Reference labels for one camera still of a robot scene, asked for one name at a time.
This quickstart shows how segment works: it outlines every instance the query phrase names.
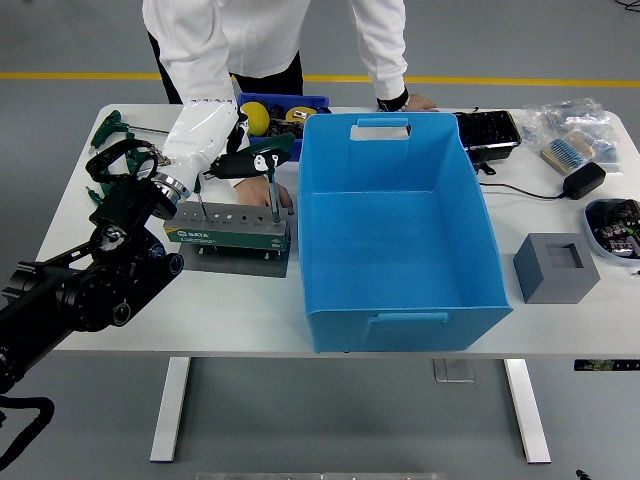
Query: blue plastic bin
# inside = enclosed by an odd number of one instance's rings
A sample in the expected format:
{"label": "blue plastic bin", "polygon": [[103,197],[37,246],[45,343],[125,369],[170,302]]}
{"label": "blue plastic bin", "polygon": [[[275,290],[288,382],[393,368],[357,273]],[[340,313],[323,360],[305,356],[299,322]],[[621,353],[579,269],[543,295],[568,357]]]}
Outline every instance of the blue plastic bin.
{"label": "blue plastic bin", "polygon": [[[329,107],[329,99],[321,96],[308,95],[275,95],[265,93],[241,93],[238,96],[238,105],[242,106],[247,102],[260,102],[267,104],[267,110],[274,105],[280,105],[284,112],[287,113],[293,107],[309,107],[309,108],[327,108]],[[262,142],[267,137],[249,137],[249,143]],[[292,161],[300,159],[300,151],[302,150],[302,139],[296,139],[289,153]]]}
{"label": "blue plastic bin", "polygon": [[464,350],[511,312],[455,116],[314,115],[299,172],[317,352]]}

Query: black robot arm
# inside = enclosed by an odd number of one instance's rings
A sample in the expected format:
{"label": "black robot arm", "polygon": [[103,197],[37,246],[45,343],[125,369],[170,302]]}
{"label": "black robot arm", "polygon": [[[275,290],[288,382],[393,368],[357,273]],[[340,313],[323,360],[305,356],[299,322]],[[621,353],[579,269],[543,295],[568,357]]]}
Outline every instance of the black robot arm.
{"label": "black robot arm", "polygon": [[[130,150],[148,148],[153,167],[108,175],[106,167]],[[96,332],[123,326],[182,271],[182,257],[167,253],[145,228],[151,215],[171,218],[176,207],[151,181],[157,151],[147,142],[124,140],[87,164],[91,177],[110,182],[101,205],[89,217],[96,226],[88,242],[44,262],[20,262],[2,290],[8,305],[0,310],[0,395],[74,331]],[[71,264],[90,255],[84,270]],[[8,399],[0,408],[38,408],[41,413],[0,457],[0,470],[15,459],[53,414],[47,399]],[[0,412],[0,426],[4,414]]]}

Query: green screwdriver handle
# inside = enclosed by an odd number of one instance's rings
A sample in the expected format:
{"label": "green screwdriver handle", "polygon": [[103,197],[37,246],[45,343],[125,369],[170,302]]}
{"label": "green screwdriver handle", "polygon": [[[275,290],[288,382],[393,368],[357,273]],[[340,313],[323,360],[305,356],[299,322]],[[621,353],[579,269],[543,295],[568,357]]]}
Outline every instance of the green screwdriver handle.
{"label": "green screwdriver handle", "polygon": [[96,133],[91,139],[91,146],[93,148],[98,148],[103,145],[104,142],[107,141],[107,138],[109,138],[113,133],[127,131],[129,131],[129,125],[122,123],[122,115],[120,115],[118,110],[114,110],[107,115],[96,130]]}

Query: power adapter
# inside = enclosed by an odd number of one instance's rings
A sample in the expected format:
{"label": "power adapter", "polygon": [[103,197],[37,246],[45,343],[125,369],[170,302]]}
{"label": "power adapter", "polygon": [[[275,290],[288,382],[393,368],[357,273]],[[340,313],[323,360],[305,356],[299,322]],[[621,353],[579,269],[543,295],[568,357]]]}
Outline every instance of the power adapter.
{"label": "power adapter", "polygon": [[564,179],[562,196],[578,200],[602,185],[606,175],[600,165],[589,162]]}

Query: gray floor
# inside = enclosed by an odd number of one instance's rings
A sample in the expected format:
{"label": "gray floor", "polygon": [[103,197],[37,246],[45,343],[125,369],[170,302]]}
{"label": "gray floor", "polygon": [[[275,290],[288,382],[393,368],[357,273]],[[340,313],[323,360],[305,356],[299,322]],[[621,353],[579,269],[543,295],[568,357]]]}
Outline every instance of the gray floor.
{"label": "gray floor", "polygon": [[[640,79],[640,15],[613,0],[407,3],[410,75]],[[306,73],[362,74],[346,2],[313,2]],[[155,72],[139,2],[0,4],[0,72]],[[452,108],[592,97],[640,145],[637,88],[412,85]],[[372,105],[366,84],[306,86],[333,105]],[[0,80],[0,285],[30,260],[101,107],[164,103],[158,81]],[[212,471],[438,471],[449,478],[636,478],[637,373],[529,363],[552,464],[527,465],[501,361],[472,385],[441,385],[417,360],[201,359],[192,366],[176,461],[148,457],[167,359],[51,355],[11,392],[48,395],[52,424],[3,478],[193,479]],[[10,416],[4,449],[27,422]]]}

